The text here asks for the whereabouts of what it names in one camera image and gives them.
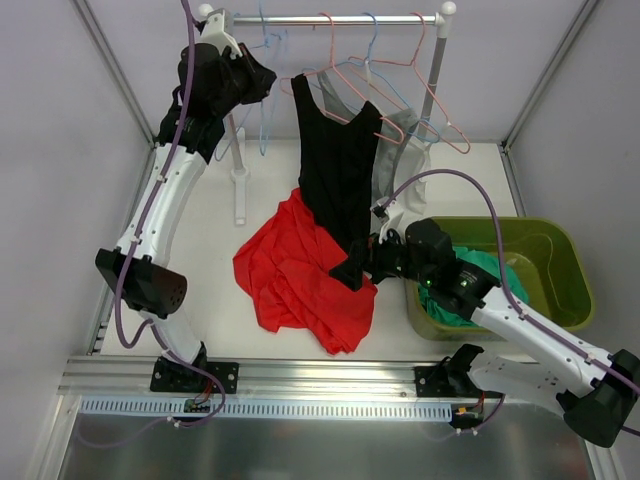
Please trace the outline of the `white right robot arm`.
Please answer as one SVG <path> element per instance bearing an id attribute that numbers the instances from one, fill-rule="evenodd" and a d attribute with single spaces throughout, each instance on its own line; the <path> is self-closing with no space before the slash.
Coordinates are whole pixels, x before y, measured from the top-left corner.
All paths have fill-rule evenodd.
<path id="1" fill-rule="evenodd" d="M 331 277 L 353 291 L 364 278 L 417 282 L 446 311 L 518 345 L 532 363 L 462 345 L 437 367 L 444 390 L 466 397 L 475 390 L 522 399 L 558 416 L 584 440 L 611 447 L 639 400 L 639 360 L 610 353 L 561 328 L 514 296 L 506 279 L 458 258 L 450 236 L 431 219 L 390 229 L 352 244 Z"/>

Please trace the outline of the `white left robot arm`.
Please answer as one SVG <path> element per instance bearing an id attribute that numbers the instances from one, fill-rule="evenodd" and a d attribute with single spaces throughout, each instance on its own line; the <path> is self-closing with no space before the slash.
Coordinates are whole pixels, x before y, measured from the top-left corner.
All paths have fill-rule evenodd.
<path id="1" fill-rule="evenodd" d="M 189 196 L 225 134 L 224 120 L 238 105 L 261 102 L 276 74 L 261 65 L 245 44 L 237 51 L 196 43 L 185 48 L 179 84 L 161 121 L 153 171 L 125 232 L 112 249 L 99 249 L 95 265 L 115 296 L 116 333 L 133 348 L 140 334 L 125 336 L 122 311 L 140 314 L 176 365 L 173 379 L 186 391 L 207 382 L 200 360 L 204 345 L 180 311 L 188 281 L 169 269 L 173 238 Z"/>

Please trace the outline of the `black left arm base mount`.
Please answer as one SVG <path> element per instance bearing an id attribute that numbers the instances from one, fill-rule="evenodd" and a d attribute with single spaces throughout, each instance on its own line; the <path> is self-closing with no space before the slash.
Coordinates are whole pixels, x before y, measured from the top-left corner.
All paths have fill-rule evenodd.
<path id="1" fill-rule="evenodd" d="M 207 361 L 204 370 L 214 376 L 227 394 L 235 394 L 239 378 L 237 362 Z M 150 390 L 158 393 L 202 393 L 210 380 L 182 365 L 159 357 L 150 381 Z"/>

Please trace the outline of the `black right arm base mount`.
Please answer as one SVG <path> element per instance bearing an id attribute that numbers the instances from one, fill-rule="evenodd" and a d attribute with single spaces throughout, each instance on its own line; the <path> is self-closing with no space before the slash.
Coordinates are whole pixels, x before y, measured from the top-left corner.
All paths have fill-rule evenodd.
<path id="1" fill-rule="evenodd" d="M 446 369 L 437 365 L 413 368 L 415 393 L 418 398 L 458 398 L 468 394 L 464 387 L 455 386 Z"/>

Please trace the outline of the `light blue hanger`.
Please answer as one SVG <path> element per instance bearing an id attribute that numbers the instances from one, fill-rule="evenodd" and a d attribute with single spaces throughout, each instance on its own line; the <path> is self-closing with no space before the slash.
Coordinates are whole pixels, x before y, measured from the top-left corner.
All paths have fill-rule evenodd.
<path id="1" fill-rule="evenodd" d="M 248 107 L 244 113 L 241 115 L 240 119 L 234 120 L 234 127 L 227 128 L 227 134 L 225 137 L 224 145 L 218 146 L 214 151 L 214 159 L 217 162 L 221 162 L 226 154 L 231 150 L 231 147 L 235 140 L 238 140 L 240 137 L 240 130 L 244 128 L 246 121 L 251 116 L 253 108 Z"/>

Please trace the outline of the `red tank top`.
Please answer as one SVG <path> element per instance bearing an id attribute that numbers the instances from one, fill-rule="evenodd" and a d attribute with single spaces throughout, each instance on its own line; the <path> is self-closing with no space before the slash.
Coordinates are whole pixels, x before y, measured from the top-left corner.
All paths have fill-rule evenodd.
<path id="1" fill-rule="evenodd" d="M 314 221 L 298 188 L 233 258 L 237 285 L 257 323 L 310 331 L 330 355 L 352 353 L 369 334 L 377 288 L 368 278 L 352 291 L 329 275 L 346 254 Z"/>

